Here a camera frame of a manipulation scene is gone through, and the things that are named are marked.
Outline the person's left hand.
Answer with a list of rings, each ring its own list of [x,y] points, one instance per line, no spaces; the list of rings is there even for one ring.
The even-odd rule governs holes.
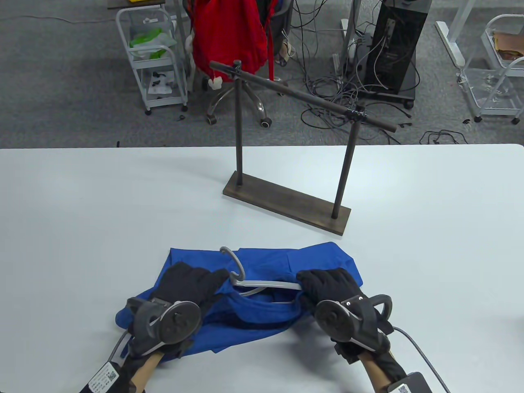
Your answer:
[[[184,262],[170,266],[160,278],[159,284],[152,289],[148,300],[159,299],[167,303],[190,301],[195,303],[201,312],[201,321],[194,333],[182,343],[163,346],[163,362],[179,359],[189,348],[196,334],[202,328],[204,318],[211,308],[223,297],[219,293],[224,283],[230,280],[227,269],[209,271],[202,267],[192,267]]]

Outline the person's right hand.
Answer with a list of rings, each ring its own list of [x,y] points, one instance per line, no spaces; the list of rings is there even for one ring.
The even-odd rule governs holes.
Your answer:
[[[296,278],[303,289],[303,307],[348,363],[365,352],[382,366],[394,361],[387,338],[392,325],[345,269],[303,270]]]

